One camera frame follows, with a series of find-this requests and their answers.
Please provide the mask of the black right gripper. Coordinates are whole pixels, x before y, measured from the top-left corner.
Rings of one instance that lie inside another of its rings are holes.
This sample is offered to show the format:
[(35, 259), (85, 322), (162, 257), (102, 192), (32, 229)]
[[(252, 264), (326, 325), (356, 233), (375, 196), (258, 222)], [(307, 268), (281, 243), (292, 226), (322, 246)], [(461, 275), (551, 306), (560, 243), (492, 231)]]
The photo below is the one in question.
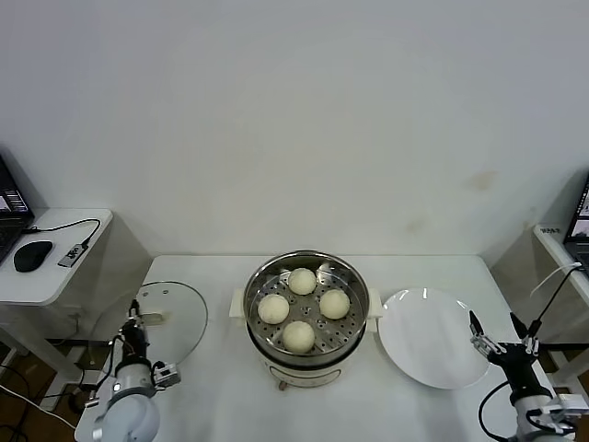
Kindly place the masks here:
[(501, 343), (502, 350), (494, 351), (494, 344), (484, 333), (475, 312), (471, 310), (469, 316), (470, 342), (475, 349), (487, 357), (487, 360), (498, 366), (504, 373), (511, 388), (511, 401), (520, 401), (527, 397), (550, 397), (550, 391), (544, 388), (537, 378), (533, 364), (537, 358), (539, 341), (537, 332), (541, 327), (541, 320), (533, 320), (526, 326), (513, 312), (510, 319), (521, 343)]

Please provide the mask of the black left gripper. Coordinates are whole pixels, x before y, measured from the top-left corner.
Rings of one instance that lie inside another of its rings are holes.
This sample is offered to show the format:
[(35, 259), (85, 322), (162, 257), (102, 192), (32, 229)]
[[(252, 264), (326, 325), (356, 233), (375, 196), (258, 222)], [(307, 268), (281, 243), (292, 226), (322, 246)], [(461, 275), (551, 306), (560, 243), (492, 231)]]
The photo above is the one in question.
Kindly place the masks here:
[(134, 299), (128, 311), (128, 322), (126, 322), (121, 329), (121, 336), (124, 344), (122, 346), (122, 360), (123, 361), (143, 361), (147, 360), (147, 346), (146, 335), (144, 328), (139, 325), (141, 322), (141, 312), (139, 302)]

